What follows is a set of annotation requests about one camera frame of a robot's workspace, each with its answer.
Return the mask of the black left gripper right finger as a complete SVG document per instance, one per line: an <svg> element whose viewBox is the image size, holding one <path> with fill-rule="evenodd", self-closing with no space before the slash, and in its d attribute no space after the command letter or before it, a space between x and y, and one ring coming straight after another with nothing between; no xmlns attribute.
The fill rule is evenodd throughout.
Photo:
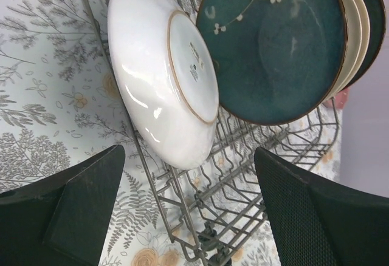
<svg viewBox="0 0 389 266"><path fill-rule="evenodd" d="M281 265L388 265L388 198L261 147L254 160Z"/></svg>

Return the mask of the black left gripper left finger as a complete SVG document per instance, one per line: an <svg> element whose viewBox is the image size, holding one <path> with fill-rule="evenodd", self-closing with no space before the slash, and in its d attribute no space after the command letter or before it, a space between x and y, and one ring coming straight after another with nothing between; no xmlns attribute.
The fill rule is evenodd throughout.
<svg viewBox="0 0 389 266"><path fill-rule="evenodd" d="M1 265L98 265L125 163L113 145L1 194Z"/></svg>

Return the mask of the grey wire dish rack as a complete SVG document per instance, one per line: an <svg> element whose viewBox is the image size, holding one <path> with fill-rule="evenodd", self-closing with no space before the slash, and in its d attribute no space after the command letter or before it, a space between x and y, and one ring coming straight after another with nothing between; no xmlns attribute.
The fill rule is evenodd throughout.
<svg viewBox="0 0 389 266"><path fill-rule="evenodd" d="M131 122L122 137L135 147L156 214L170 241L182 248L186 265L275 265L279 258L255 173L255 149L262 146L335 178L337 168L325 168L323 159L339 144L340 119L333 106L321 105L293 123L258 126L220 109L210 155L187 171L153 159Z"/></svg>

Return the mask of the pink polka dot plate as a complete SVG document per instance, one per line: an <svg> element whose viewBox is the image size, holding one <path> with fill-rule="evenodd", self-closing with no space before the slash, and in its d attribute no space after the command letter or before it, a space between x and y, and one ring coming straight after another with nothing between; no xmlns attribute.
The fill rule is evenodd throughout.
<svg viewBox="0 0 389 266"><path fill-rule="evenodd" d="M348 101L349 88L345 88L336 94L333 98L326 100L323 104L327 108L335 108L342 110Z"/></svg>

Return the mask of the dark blue floral plate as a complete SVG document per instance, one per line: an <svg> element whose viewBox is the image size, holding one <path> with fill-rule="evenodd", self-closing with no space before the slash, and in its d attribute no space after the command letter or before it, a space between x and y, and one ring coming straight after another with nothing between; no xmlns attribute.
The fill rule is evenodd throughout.
<svg viewBox="0 0 389 266"><path fill-rule="evenodd" d="M196 25L215 65L221 106L260 125L314 110L342 69L342 0L202 0Z"/></svg>
<svg viewBox="0 0 389 266"><path fill-rule="evenodd" d="M367 7L370 21L370 40L368 50L358 72L345 88L349 88L366 74L368 69L375 62L385 38L387 17L384 0L363 1Z"/></svg>

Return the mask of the red teal floral plate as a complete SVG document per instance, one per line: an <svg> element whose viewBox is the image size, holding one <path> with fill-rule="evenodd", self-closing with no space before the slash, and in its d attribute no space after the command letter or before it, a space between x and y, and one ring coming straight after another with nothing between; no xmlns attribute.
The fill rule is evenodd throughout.
<svg viewBox="0 0 389 266"><path fill-rule="evenodd" d="M118 89L143 139L175 168L202 165L219 92L194 22L175 0L109 0L108 43Z"/></svg>

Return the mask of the cream green plate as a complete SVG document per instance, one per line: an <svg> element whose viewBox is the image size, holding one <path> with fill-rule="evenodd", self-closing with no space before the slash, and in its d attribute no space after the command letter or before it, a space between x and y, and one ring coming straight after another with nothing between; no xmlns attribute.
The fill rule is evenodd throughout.
<svg viewBox="0 0 389 266"><path fill-rule="evenodd" d="M368 44L370 40L370 21L369 21L369 15L367 11L367 7L363 0L356 0L357 7L360 12L361 16L361 23L362 23L362 48L359 53L358 61L357 61L357 71L354 72L354 75L351 76L350 80L347 80L347 84L352 80L352 78L355 76L355 74L358 72L359 68L362 65L362 62L365 58L365 55L368 50Z"/></svg>
<svg viewBox="0 0 389 266"><path fill-rule="evenodd" d="M325 98L325 101L332 98L341 88L345 87L347 80L350 80L354 72L357 71L357 61L362 48L362 23L357 2L356 0L342 0L342 2L345 8L347 24L346 53L338 79Z"/></svg>

